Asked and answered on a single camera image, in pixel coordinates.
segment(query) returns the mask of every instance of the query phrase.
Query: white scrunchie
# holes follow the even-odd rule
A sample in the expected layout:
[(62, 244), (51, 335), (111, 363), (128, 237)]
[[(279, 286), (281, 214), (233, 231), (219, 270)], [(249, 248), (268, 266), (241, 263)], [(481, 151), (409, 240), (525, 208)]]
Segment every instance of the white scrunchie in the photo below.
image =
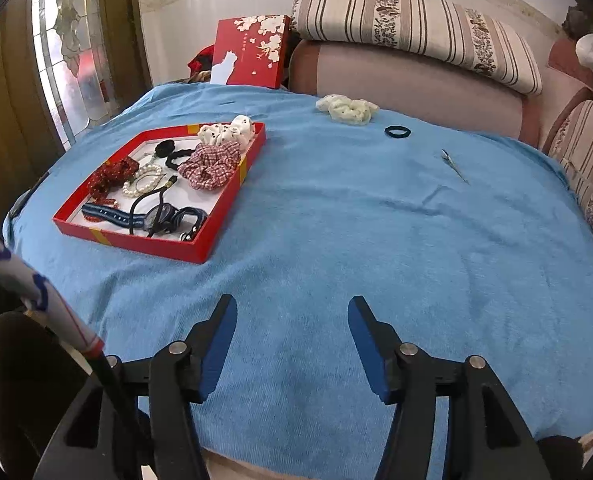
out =
[(252, 140), (254, 131), (252, 120), (245, 115), (238, 115), (230, 124), (205, 124), (198, 131), (198, 138), (208, 146), (218, 146), (230, 140), (236, 140), (241, 150)]
[(321, 112), (329, 112), (332, 119), (347, 124), (368, 124), (379, 107), (374, 103), (359, 99), (352, 101), (345, 95), (330, 94), (316, 102)]

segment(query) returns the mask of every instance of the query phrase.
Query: red gift box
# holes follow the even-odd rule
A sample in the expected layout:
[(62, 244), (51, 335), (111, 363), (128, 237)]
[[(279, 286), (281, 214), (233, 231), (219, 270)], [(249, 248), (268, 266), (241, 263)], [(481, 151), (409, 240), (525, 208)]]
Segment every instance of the red gift box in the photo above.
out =
[(220, 20), (210, 82), (279, 88), (289, 23), (285, 15)]
[[(196, 134), (201, 126), (202, 124), (189, 124), (142, 132), (120, 148), (114, 155), (110, 156), (108, 162), (118, 162), (126, 156), (133, 155), (139, 150), (143, 150), (144, 146), (151, 146), (149, 151), (153, 151), (154, 146), (160, 142), (160, 140), (164, 139), (177, 139), (178, 143), (180, 142), (179, 139), (192, 140), (194, 137), (198, 142)], [(218, 230), (223, 224), (225, 216), (230, 210), (230, 207), (239, 192), (239, 188), (245, 180), (248, 168), (254, 163), (259, 155), (261, 146), (265, 143), (265, 124), (254, 123), (254, 128), (255, 135), (252, 142), (250, 142), (246, 151), (241, 153), (241, 161), (237, 170), (224, 187), (211, 192), (189, 190), (189, 184), (183, 178), (179, 177), (179, 181), (166, 193), (164, 200), (167, 202), (169, 200), (167, 199), (167, 196), (172, 190), (183, 189), (183, 186), (186, 186), (186, 189), (188, 189), (189, 192), (192, 192), (195, 197), (206, 200), (211, 204), (211, 210), (208, 211), (208, 219), (204, 222), (198, 234), (192, 241), (178, 241), (178, 233), (176, 236), (174, 234), (164, 235), (164, 237), (157, 237), (158, 235), (155, 235), (155, 237), (152, 238), (145, 237), (145, 232), (130, 235), (126, 230), (122, 230), (117, 226), (112, 226), (108, 222), (91, 223), (84, 221), (84, 219), (82, 219), (81, 206), (90, 200), (90, 194), (88, 192), (89, 177), (87, 177), (87, 179), (72, 193), (70, 198), (65, 201), (52, 220), (59, 230), (66, 235), (98, 242), (103, 245), (120, 247), (145, 254), (153, 254), (154, 256), (163, 256), (164, 258), (202, 264), (208, 259), (209, 253), (214, 246)], [(162, 160), (158, 160), (156, 163), (164, 166), (164, 161)], [(115, 193), (115, 196), (118, 196), (120, 191), (113, 193)], [(204, 208), (201, 203), (173, 203), (173, 205), (176, 207), (194, 206)]]

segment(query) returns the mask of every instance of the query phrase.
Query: blue towel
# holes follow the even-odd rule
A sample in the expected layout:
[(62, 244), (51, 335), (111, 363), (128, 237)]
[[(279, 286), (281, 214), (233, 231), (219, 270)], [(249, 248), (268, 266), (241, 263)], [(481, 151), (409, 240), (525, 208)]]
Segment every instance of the blue towel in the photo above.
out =
[[(561, 168), (512, 139), (386, 110), (347, 126), (314, 103), (244, 86), (155, 88), (54, 165), (14, 220), (13, 249), (124, 361), (184, 338), (233, 294), (221, 380), (194, 411), (201, 443), (236, 459), (310, 478), (374, 476), (393, 407), (370, 391), (347, 326), (357, 294), (433, 356), (483, 355), (536, 436), (591, 430), (593, 234)], [(237, 114), (266, 123), (268, 140), (205, 264), (67, 237), (52, 223), (140, 131)], [(389, 124), (412, 134), (391, 139)], [(446, 416), (439, 402), (432, 479)]]

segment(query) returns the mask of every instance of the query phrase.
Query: pearl necklace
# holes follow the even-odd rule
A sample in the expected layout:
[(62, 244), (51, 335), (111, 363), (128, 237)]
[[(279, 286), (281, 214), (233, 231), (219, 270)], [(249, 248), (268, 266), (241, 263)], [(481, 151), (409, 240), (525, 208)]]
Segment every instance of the pearl necklace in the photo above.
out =
[[(138, 183), (139, 178), (148, 174), (152, 175), (149, 182), (143, 187), (138, 187), (136, 184)], [(163, 178), (163, 168), (158, 164), (145, 164), (134, 173), (131, 182), (126, 180), (123, 183), (123, 194), (129, 198), (138, 198), (142, 194), (154, 190), (156, 185), (161, 181), (161, 178)]]

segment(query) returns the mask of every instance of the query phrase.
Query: stained glass window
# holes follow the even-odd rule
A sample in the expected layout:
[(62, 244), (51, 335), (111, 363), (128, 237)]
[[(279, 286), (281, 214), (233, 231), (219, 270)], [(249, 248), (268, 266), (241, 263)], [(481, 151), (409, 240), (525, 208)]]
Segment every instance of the stained glass window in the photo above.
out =
[(32, 0), (32, 30), (43, 92), (67, 150), (118, 112), (98, 0)]

